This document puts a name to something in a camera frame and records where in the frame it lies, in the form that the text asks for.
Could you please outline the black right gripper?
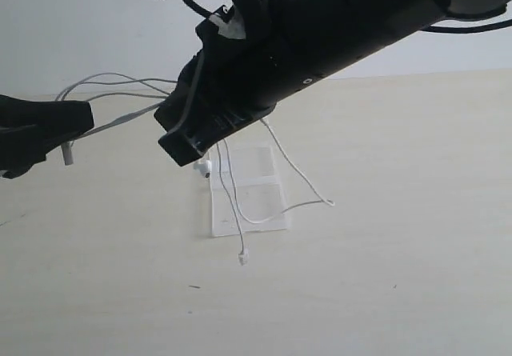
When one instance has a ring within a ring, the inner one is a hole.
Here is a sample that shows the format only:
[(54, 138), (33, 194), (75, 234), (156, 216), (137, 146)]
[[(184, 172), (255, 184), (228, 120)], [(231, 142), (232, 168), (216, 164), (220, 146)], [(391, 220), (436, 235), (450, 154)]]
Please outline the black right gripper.
[(264, 108), (441, 22), (487, 20), (511, 0), (183, 0), (200, 51), (161, 104)]

